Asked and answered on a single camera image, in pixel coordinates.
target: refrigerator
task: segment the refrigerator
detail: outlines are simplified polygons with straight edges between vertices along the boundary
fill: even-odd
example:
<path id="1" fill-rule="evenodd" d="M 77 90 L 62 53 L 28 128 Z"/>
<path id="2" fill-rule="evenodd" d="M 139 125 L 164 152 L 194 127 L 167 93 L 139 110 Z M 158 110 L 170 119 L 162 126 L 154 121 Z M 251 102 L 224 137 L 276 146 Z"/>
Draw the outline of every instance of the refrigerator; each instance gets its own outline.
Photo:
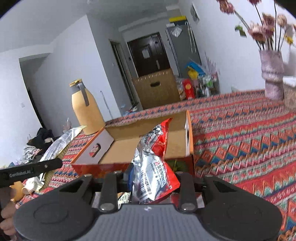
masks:
<path id="1" fill-rule="evenodd" d="M 188 76 L 188 68 L 186 68 L 188 62 L 195 62 L 199 65 L 201 65 L 200 55 L 198 53 L 198 50 L 196 48 L 196 52 L 194 49 L 194 43 L 193 41 L 195 38 L 191 38 L 191 44 L 192 44 L 192 51 L 191 51 L 191 44 L 190 44 L 190 37 L 188 33 L 188 28 L 186 25 L 178 25 L 182 32 L 178 37 L 175 37 L 172 34 L 172 31 L 175 27 L 169 27 L 166 28 L 166 33 L 168 36 L 168 41 L 170 43 L 172 52 L 175 57 L 175 61 L 178 67 L 179 76 L 181 78 L 189 78 Z"/>

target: red and silver snack package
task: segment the red and silver snack package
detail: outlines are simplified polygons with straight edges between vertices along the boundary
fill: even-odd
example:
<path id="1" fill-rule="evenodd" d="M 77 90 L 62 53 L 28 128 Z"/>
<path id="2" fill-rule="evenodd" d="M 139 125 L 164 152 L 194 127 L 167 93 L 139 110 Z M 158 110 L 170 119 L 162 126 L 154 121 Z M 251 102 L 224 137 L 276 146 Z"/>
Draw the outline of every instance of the red and silver snack package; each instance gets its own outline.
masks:
<path id="1" fill-rule="evenodd" d="M 180 187 L 180 183 L 164 161 L 168 142 L 168 125 L 172 118 L 157 125 L 143 136 L 136 148 L 133 201 L 150 203 L 163 198 Z"/>

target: white wall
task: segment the white wall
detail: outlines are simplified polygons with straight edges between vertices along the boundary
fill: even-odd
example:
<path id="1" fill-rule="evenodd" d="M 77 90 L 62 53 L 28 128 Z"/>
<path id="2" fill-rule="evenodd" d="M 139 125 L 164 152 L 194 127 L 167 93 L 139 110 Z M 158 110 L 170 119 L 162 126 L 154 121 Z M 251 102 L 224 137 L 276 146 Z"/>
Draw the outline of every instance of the white wall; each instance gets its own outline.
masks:
<path id="1" fill-rule="evenodd" d="M 110 40 L 121 44 L 126 58 L 130 57 L 128 48 L 118 29 L 90 15 L 88 15 L 88 20 L 116 103 L 121 114 L 124 114 L 131 108 L 131 102 L 123 83 Z M 127 60 L 128 62 L 131 64 L 130 71 L 133 71 L 135 75 L 135 69 L 131 61 Z"/>
<path id="2" fill-rule="evenodd" d="M 167 34 L 165 32 L 166 24 L 168 23 L 169 23 L 168 18 L 152 21 L 150 23 L 139 25 L 131 29 L 122 31 L 122 35 L 124 40 L 127 43 L 129 41 L 141 38 L 143 36 L 159 32 L 165 47 L 165 51 L 168 56 L 168 61 L 170 62 L 170 67 L 173 70 L 173 73 L 175 75 L 178 75 L 178 68 L 176 65 L 176 61 L 169 44 Z"/>
<path id="3" fill-rule="evenodd" d="M 197 7 L 200 17 L 198 24 L 190 15 L 192 2 Z M 256 9 L 248 1 L 231 0 L 230 2 L 248 23 L 260 22 Z M 206 63 L 205 51 L 208 57 L 216 62 L 217 69 L 220 70 L 222 93 L 231 92 L 231 86 L 239 90 L 265 88 L 265 82 L 261 78 L 259 48 L 249 35 L 247 38 L 241 38 L 239 33 L 234 31 L 234 27 L 240 23 L 235 15 L 221 13 L 216 0 L 180 0 L 179 7 L 191 24 L 203 65 Z M 262 0 L 258 10 L 275 15 L 273 0 Z M 286 10 L 278 7 L 277 12 L 285 13 L 291 23 L 295 22 Z M 284 61 L 288 62 L 290 58 L 296 63 L 296 49 L 292 47 L 292 54 L 289 56 L 289 47 L 287 44 L 284 45 L 282 50 Z M 293 63 L 290 61 L 289 68 L 295 70 L 296 64 L 292 67 L 291 64 Z"/>
<path id="4" fill-rule="evenodd" d="M 51 46 L 36 45 L 0 53 L 0 166 L 20 158 L 29 134 L 35 136 L 41 127 L 24 84 L 19 58 L 50 52 Z"/>
<path id="5" fill-rule="evenodd" d="M 62 32 L 53 45 L 53 52 L 32 76 L 34 84 L 31 85 L 34 101 L 45 126 L 52 129 L 55 136 L 59 136 L 68 117 L 72 126 L 79 125 L 72 109 L 72 92 L 69 88 L 69 83 L 78 78 L 83 79 L 95 97 L 105 121 L 110 120 L 111 116 L 100 91 L 104 93 L 113 118 L 120 117 L 87 16 Z"/>

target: screw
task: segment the screw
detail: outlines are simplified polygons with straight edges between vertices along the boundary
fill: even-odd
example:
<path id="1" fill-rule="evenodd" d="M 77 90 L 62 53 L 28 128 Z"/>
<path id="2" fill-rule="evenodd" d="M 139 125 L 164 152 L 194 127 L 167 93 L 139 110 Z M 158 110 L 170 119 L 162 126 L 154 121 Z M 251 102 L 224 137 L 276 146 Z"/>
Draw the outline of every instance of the screw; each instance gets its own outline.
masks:
<path id="1" fill-rule="evenodd" d="M 192 210 L 195 209 L 195 205 L 193 203 L 190 203 L 190 202 L 189 203 L 184 203 L 184 204 L 182 204 L 181 209 L 183 211 L 192 211 Z"/>
<path id="2" fill-rule="evenodd" d="M 114 209 L 114 205 L 110 202 L 106 202 L 106 203 L 103 203 L 101 206 L 100 206 L 100 209 L 102 211 L 111 211 Z"/>

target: flower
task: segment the flower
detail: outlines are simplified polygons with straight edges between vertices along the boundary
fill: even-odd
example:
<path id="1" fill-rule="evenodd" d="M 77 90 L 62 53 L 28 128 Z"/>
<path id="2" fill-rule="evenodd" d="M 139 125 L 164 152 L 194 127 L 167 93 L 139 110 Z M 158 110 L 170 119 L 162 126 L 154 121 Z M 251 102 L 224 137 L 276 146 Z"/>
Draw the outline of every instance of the flower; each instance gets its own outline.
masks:
<path id="1" fill-rule="evenodd" d="M 275 23 L 274 16 L 272 16 L 271 14 L 265 14 L 265 13 L 262 13 L 262 15 L 263 15 L 263 23 L 265 23 L 270 28 L 274 27 L 274 23 Z"/>
<path id="2" fill-rule="evenodd" d="M 284 35 L 284 39 L 286 40 L 286 42 L 288 43 L 288 45 L 292 45 L 294 43 L 293 38 L 289 37 L 288 35 Z"/>
<path id="3" fill-rule="evenodd" d="M 288 20 L 286 18 L 286 16 L 284 14 L 279 14 L 277 19 L 276 19 L 276 23 L 281 26 L 282 28 L 284 28 L 287 23 L 288 23 Z"/>
<path id="4" fill-rule="evenodd" d="M 257 5 L 258 3 L 261 2 L 261 0 L 248 0 L 250 2 L 250 4 L 252 5 Z"/>
<path id="5" fill-rule="evenodd" d="M 274 35 L 274 26 L 263 25 L 263 31 L 267 37 L 272 37 Z"/>
<path id="6" fill-rule="evenodd" d="M 266 36 L 263 31 L 263 27 L 261 25 L 257 24 L 251 24 L 250 29 L 248 30 L 249 35 L 252 36 L 252 38 L 256 41 L 259 41 L 261 43 L 265 43 Z"/>
<path id="7" fill-rule="evenodd" d="M 227 1 L 220 1 L 220 11 L 227 14 L 234 14 L 234 7 Z"/>

